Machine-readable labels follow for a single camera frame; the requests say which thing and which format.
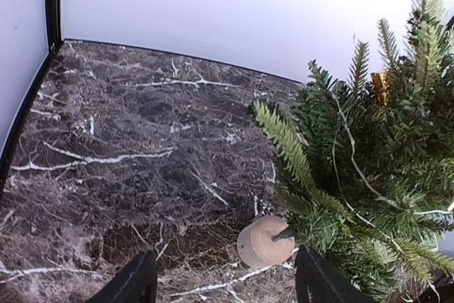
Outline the gold gift box ornament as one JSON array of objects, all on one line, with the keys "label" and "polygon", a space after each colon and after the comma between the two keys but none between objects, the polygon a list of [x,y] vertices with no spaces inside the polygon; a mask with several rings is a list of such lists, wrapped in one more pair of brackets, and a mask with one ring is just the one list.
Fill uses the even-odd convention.
[{"label": "gold gift box ornament", "polygon": [[373,72],[371,74],[372,88],[375,93],[377,101],[386,106],[389,101],[389,82],[388,82],[388,71],[381,70],[379,72]]}]

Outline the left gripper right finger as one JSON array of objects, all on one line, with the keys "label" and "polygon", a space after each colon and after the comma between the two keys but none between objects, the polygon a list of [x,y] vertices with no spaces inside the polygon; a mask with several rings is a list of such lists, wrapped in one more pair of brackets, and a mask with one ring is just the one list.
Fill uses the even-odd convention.
[{"label": "left gripper right finger", "polygon": [[299,247],[295,266],[298,302],[372,302],[310,247]]}]

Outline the small green christmas tree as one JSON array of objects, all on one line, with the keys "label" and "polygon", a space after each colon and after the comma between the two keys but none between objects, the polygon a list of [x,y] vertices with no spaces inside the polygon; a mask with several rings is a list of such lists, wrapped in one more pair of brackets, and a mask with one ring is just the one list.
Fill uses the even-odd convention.
[{"label": "small green christmas tree", "polygon": [[287,224],[273,241],[314,249],[366,294],[383,302],[398,268],[444,296],[433,271],[453,259],[426,241],[453,230],[453,23],[443,0],[412,0],[406,52],[378,23],[389,101],[372,88],[367,43],[346,81],[315,61],[289,110],[257,99],[252,115],[275,147],[277,193]]}]

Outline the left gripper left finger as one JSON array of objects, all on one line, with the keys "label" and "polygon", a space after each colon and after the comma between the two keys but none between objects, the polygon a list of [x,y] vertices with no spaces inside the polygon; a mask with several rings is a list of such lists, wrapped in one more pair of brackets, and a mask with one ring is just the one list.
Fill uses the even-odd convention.
[{"label": "left gripper left finger", "polygon": [[124,265],[87,303],[155,303],[157,261],[155,252],[141,251]]}]

